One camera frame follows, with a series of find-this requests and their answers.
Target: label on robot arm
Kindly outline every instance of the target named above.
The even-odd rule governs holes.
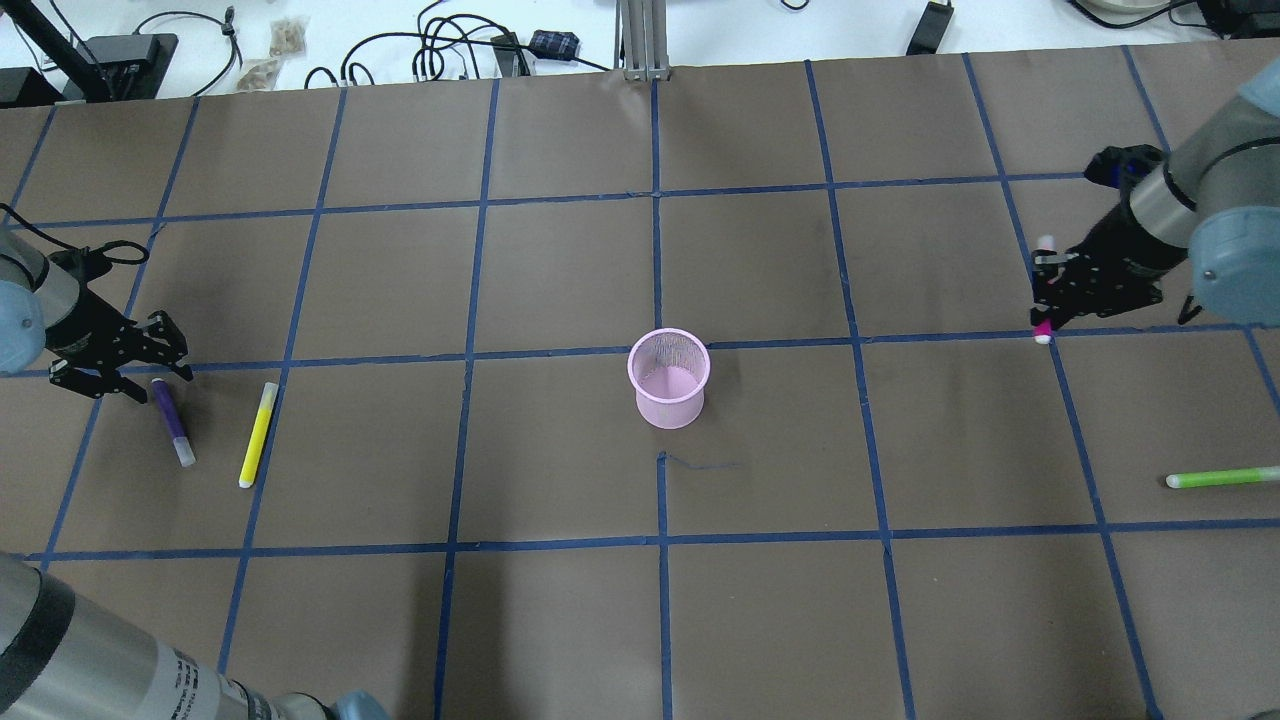
[[[214,720],[225,680],[186,653],[156,641],[156,670],[134,720]]]

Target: metal pole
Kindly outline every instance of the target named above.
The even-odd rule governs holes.
[[[13,22],[58,64],[59,69],[67,73],[70,82],[84,94],[84,100],[90,102],[111,100],[111,88],[99,69],[67,42],[63,33],[58,32],[31,0],[0,0],[0,9],[13,15]]]

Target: pink mesh cup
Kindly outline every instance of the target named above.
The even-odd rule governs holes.
[[[703,388],[712,356],[694,336],[660,328],[640,338],[627,356],[627,375],[636,388],[636,407],[655,428],[675,430],[703,411]]]

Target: cable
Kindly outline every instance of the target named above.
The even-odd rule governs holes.
[[[159,19],[159,18],[164,18],[164,17],[168,17],[168,15],[178,15],[178,17],[183,17],[183,18],[200,18],[202,20],[209,20],[209,22],[219,24],[219,26],[223,24],[221,20],[219,20],[218,18],[215,18],[212,15],[206,15],[204,13],[193,13],[191,10],[166,10],[164,13],[156,13],[156,14],[151,15],[150,18],[147,18],[147,19],[142,20],[141,23],[138,23],[138,27],[133,28],[133,35],[138,35],[142,31],[142,26],[150,23],[151,20],[155,20],[155,19]]]
[[[365,70],[365,77],[369,78],[369,85],[378,85],[376,82],[374,82],[374,73],[369,72],[369,68],[366,68],[364,63],[352,63],[351,64],[351,70],[352,70],[351,72],[351,85],[360,85],[360,83],[356,82],[356,68],[360,68],[360,69]]]
[[[27,220],[27,218],[23,218],[22,215],[19,215],[17,210],[14,210],[12,206],[9,206],[5,202],[0,202],[0,213],[6,213],[10,218],[13,218],[14,220],[18,220],[19,225],[22,225],[22,227],[27,228],[28,231],[31,231],[36,237],[40,237],[42,240],[47,240],[49,242],[56,245],[58,247],[61,247],[63,250],[69,250],[72,252],[81,252],[82,251],[79,247],[76,247],[73,245],[68,245],[68,243],[58,240],[56,237],[46,233],[45,231],[37,228],[36,225],[31,224]],[[108,251],[115,250],[116,247],[132,247],[133,250],[138,251],[138,256],[137,258],[111,258],[110,255],[108,255]],[[83,251],[88,252],[90,250],[86,247]],[[147,250],[146,246],[138,245],[137,242],[133,242],[132,240],[113,240],[111,242],[108,242],[106,245],[102,245],[101,247],[99,247],[97,250],[93,250],[92,252],[95,255],[100,255],[104,260],[108,260],[109,263],[114,263],[116,265],[141,265],[141,264],[143,264],[143,263],[146,263],[147,260],[151,259],[151,251]],[[19,264],[19,263],[14,263],[14,264],[18,265],[18,268],[20,268],[24,272],[24,274],[27,275],[27,279],[31,281],[32,286],[35,286],[36,284],[36,279],[31,277],[31,273],[26,273],[26,268],[23,268],[22,264]]]
[[[325,67],[321,65],[321,67],[317,67],[317,68],[311,68],[311,72],[307,73],[307,79],[302,81],[302,90],[310,90],[311,88],[311,78],[314,78],[316,76],[316,73],[324,73],[324,74],[329,76],[329,82],[332,82],[334,86],[338,85],[338,78],[334,77],[333,70],[330,70],[329,68],[325,68]]]
[[[347,54],[342,59],[342,63],[338,65],[337,77],[334,77],[334,73],[332,70],[329,70],[328,68],[316,68],[316,69],[312,69],[311,73],[307,74],[307,81],[310,81],[312,77],[315,77],[315,74],[317,72],[323,72],[323,73],[328,74],[338,85],[347,83],[347,82],[352,82],[353,83],[355,82],[355,76],[353,76],[352,70],[355,69],[355,65],[360,65],[362,69],[365,69],[366,74],[371,78],[372,73],[369,73],[369,69],[365,68],[361,63],[353,63],[352,58],[365,45],[367,45],[370,42],[374,42],[375,40],[383,40],[383,38],[387,38],[387,37],[416,37],[419,40],[420,47],[419,47],[419,50],[416,53],[413,53],[413,56],[410,60],[410,67],[411,67],[411,70],[413,73],[413,79],[416,79],[416,81],[435,81],[435,79],[440,79],[443,77],[444,69],[445,69],[445,67],[444,67],[444,51],[445,50],[453,50],[456,54],[458,54],[461,56],[461,51],[457,47],[458,45],[466,45],[467,46],[467,53],[471,56],[471,69],[475,72],[476,77],[480,77],[480,63],[476,59],[476,54],[475,54],[475,46],[476,45],[479,45],[479,46],[486,46],[486,47],[502,47],[502,49],[506,49],[506,50],[527,50],[527,51],[532,51],[532,49],[529,47],[527,45],[520,45],[517,42],[509,42],[509,41],[493,42],[492,40],[472,40],[471,35],[474,35],[476,32],[481,32],[484,29],[489,29],[489,28],[497,29],[498,32],[500,32],[503,35],[513,36],[513,33],[507,27],[504,27],[502,24],[498,24],[498,23],[493,22],[492,19],[481,17],[481,15],[475,15],[475,14],[471,14],[471,13],[457,13],[457,14],[448,15],[448,17],[430,18],[430,19],[426,19],[424,22],[424,18],[426,17],[426,14],[431,9],[434,9],[435,6],[440,5],[445,0],[435,0],[434,3],[431,3],[430,5],[428,5],[426,8],[424,8],[419,13],[419,15],[417,15],[417,32],[398,32],[397,31],[397,32],[379,32],[376,35],[370,35],[369,37],[365,37],[364,40],[356,42],[351,47],[351,50],[347,51]],[[463,29],[462,26],[458,23],[460,19],[477,20],[481,24],[477,26],[477,27],[474,27],[471,29]],[[445,27],[451,27],[451,28],[456,29],[460,37],[442,37],[440,32]],[[586,65],[586,67],[596,69],[596,70],[608,72],[611,69],[611,68],[607,68],[604,65],[599,65],[596,63],[591,63],[589,60],[584,60],[581,58],[573,58],[573,61],[581,63],[582,65]],[[527,68],[527,64],[525,63],[524,56],[521,56],[521,65],[525,67],[525,68]],[[463,68],[465,67],[466,67],[466,59],[463,58]],[[306,87],[306,86],[307,86],[307,83],[303,82],[303,87]]]
[[[1151,13],[1149,15],[1143,15],[1143,17],[1135,19],[1135,20],[1129,20],[1126,23],[1112,23],[1112,22],[1107,22],[1107,20],[1105,20],[1105,19],[1094,15],[1088,8],[1085,8],[1084,5],[1082,5],[1079,0],[1066,0],[1068,5],[1070,5],[1070,6],[1075,8],[1076,10],[1079,10],[1080,14],[1084,15],[1085,18],[1088,18],[1091,22],[1093,22],[1094,24],[1102,26],[1105,28],[1110,28],[1110,29],[1129,29],[1132,27],[1138,27],[1142,23],[1151,22],[1151,20],[1158,18],[1160,15],[1164,15],[1165,13],[1169,13],[1169,18],[1170,18],[1170,20],[1172,20],[1172,18],[1174,18],[1174,10],[1175,9],[1181,8],[1183,5],[1190,5],[1192,3],[1196,3],[1196,0],[1174,0],[1172,3],[1170,3],[1169,5],[1166,5],[1165,8],[1161,8],[1160,10],[1156,10],[1155,13]]]
[[[604,65],[596,65],[595,63],[593,63],[590,60],[584,60],[581,58],[573,58],[573,61],[575,63],[581,63],[581,64],[584,64],[584,65],[586,65],[589,68],[594,68],[596,70],[609,72],[611,69],[613,69],[613,68],[605,68]]]
[[[31,46],[31,42],[27,42],[27,36],[23,35],[22,28],[18,27],[18,23],[13,23],[13,31],[18,33],[18,40],[20,40],[22,44],[27,46],[27,53],[31,53],[31,61],[35,63],[32,67],[36,68],[36,72],[40,73],[41,77],[44,77],[45,68],[40,65],[40,58],[36,56],[36,50]]]
[[[241,53],[239,40],[236,37],[236,26],[232,24],[232,20],[236,19],[236,8],[234,6],[228,6],[227,8],[227,12],[223,14],[223,19],[221,20],[219,20],[218,18],[215,18],[212,15],[206,15],[204,13],[193,13],[191,10],[165,10],[164,13],[156,13],[156,14],[151,15],[150,18],[147,18],[147,19],[142,20],[141,23],[138,23],[138,26],[133,28],[133,35],[140,35],[141,31],[142,31],[142,27],[145,24],[150,23],[151,20],[155,20],[155,19],[159,19],[159,18],[166,18],[166,17],[196,18],[196,19],[201,19],[201,20],[209,20],[209,22],[214,23],[215,26],[218,26],[223,31],[223,35],[228,40],[230,40],[230,42],[232,42],[232,54],[230,54],[229,58],[227,58],[227,64],[223,65],[223,69],[219,70],[216,76],[214,76],[214,79],[211,79],[207,83],[205,83],[205,86],[201,87],[200,90],[197,90],[196,92],[192,92],[191,94],[192,97],[197,97],[200,95],[204,95],[210,87],[218,85],[224,77],[227,77],[227,73],[230,72],[232,65],[236,64],[237,60],[239,61],[241,65],[244,64],[244,55]]]
[[[23,218],[22,215],[19,215],[18,211],[14,210],[8,202],[0,202],[0,211],[8,214],[14,220],[18,220],[19,225],[22,225],[22,227],[27,228],[28,231],[33,232],[36,234],[36,237],[41,237],[44,240],[47,240],[49,242],[52,242],[54,245],[56,245],[58,247],[61,247],[63,250],[76,250],[74,246],[67,245],[65,242],[58,240],[56,237],[46,233],[45,231],[42,231],[42,229],[37,228],[36,225],[31,224],[29,222],[27,222],[27,218]]]
[[[81,37],[78,32],[76,32],[76,28],[72,27],[72,22],[67,19],[67,15],[63,14],[61,8],[58,6],[58,1],[49,0],[49,4],[54,8],[54,13],[58,13],[58,18],[63,20],[63,24],[67,26],[67,29],[70,31],[72,40],[78,41],[81,44],[81,47],[84,49],[84,54],[88,55],[88,59],[93,61],[93,69],[97,70],[97,77],[102,78],[102,82],[106,83],[108,97],[115,100],[115,88],[111,87],[111,82],[106,79],[106,73],[102,70],[102,63],[97,61],[97,55],[93,54],[93,49],[88,46],[88,42],[84,42],[84,38]]]

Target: black box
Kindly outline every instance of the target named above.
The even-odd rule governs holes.
[[[0,69],[0,109],[38,108],[64,100],[63,94],[45,82],[32,68]]]
[[[1198,0],[1213,32],[1233,38],[1280,36],[1280,0]]]

